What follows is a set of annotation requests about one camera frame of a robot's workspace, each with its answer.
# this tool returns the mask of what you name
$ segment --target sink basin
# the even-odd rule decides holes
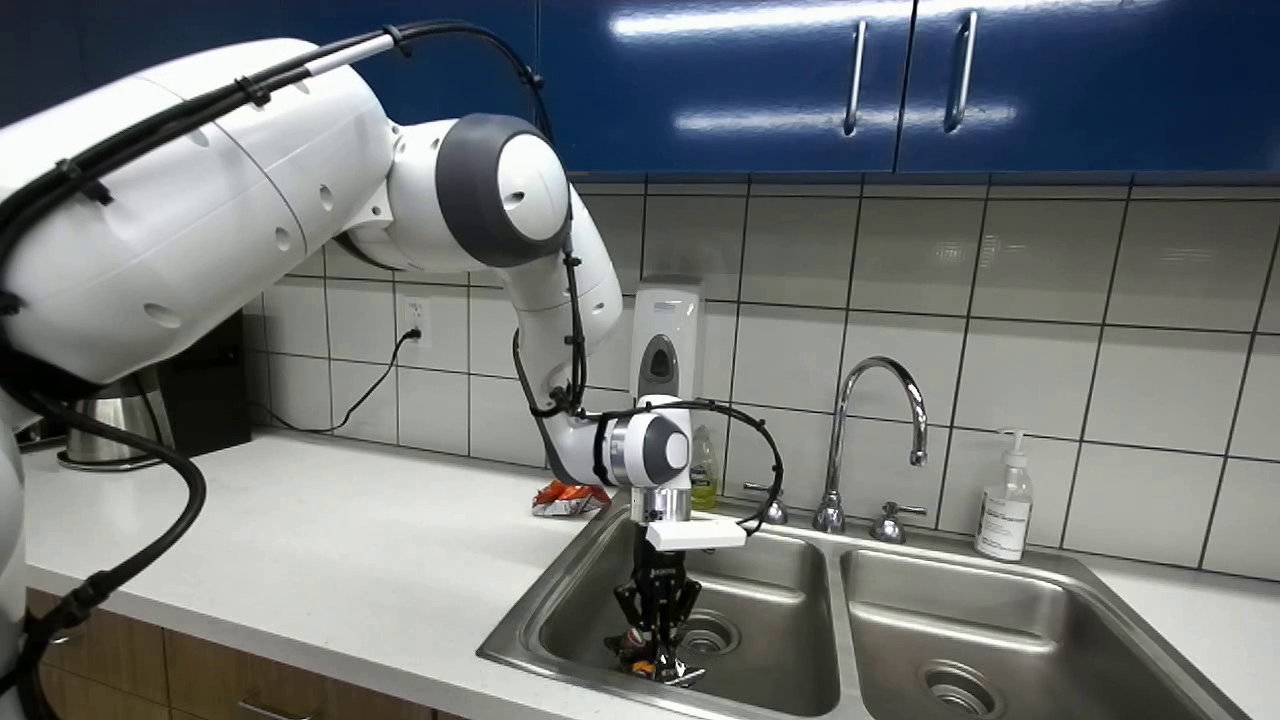
[[[761,535],[751,546],[692,550],[700,605],[683,626],[683,658],[708,668],[683,689],[619,674],[609,648],[630,626],[614,588],[630,584],[635,522],[597,530],[587,557],[563,566],[529,626],[507,626],[538,648],[552,674],[600,689],[724,700],[784,715],[826,715],[841,704],[837,626],[827,605],[827,561],[791,535]]]
[[[889,546],[843,550],[841,578],[866,704],[880,720],[1217,715],[1217,697],[1198,692],[1187,668],[1176,668],[1169,648],[1153,648],[1149,626],[1076,572]]]
[[[496,623],[482,654],[683,715],[1244,720],[1085,563],[996,563],[947,541],[767,527],[692,550],[704,584],[667,689],[619,672],[635,522],[615,502]]]

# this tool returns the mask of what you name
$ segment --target white robotic arm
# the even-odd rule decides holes
[[[8,434],[71,401],[197,343],[223,314],[346,235],[383,267],[496,267],[517,314],[531,411],[562,475],[635,493],[648,530],[630,614],[672,641],[692,608],[680,550],[743,544],[731,519],[690,514],[690,411],[594,420],[578,407],[586,351],[619,314],[606,239],[558,151],[519,120],[464,114],[399,127],[350,61],[399,45],[378,34],[315,55],[259,40],[155,64],[0,132],[0,662],[22,648],[22,467]],[[243,83],[238,111],[191,120],[170,143],[83,178],[79,163],[175,105],[308,55],[272,91]],[[76,185],[12,231],[17,201]]]

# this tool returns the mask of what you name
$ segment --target white bottle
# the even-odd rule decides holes
[[[1033,522],[1033,467],[1024,457],[1024,431],[1013,431],[1004,480],[983,488],[978,550],[996,561],[1024,561],[1028,522]]]

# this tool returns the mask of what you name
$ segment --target kettle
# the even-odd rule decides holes
[[[155,373],[126,377],[121,383],[114,383],[87,401],[76,401],[76,411],[91,415],[102,424],[126,426],[131,434],[173,442],[173,420],[170,420],[170,405],[166,405]],[[150,465],[155,465],[153,451],[138,451],[129,442],[116,442],[116,441],[104,441],[104,434],[91,434],[79,426],[69,431],[69,446],[62,451],[62,460],[71,467],[150,467]]]

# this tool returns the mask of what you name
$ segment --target white countertop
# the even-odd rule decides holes
[[[455,715],[661,715],[475,654],[581,530],[529,514],[539,475],[304,434],[259,434],[199,467],[199,522],[116,613]],[[102,475],[28,457],[32,588],[69,593],[126,561],[180,501],[166,467]],[[1280,584],[1090,563],[1247,715],[1280,720]]]

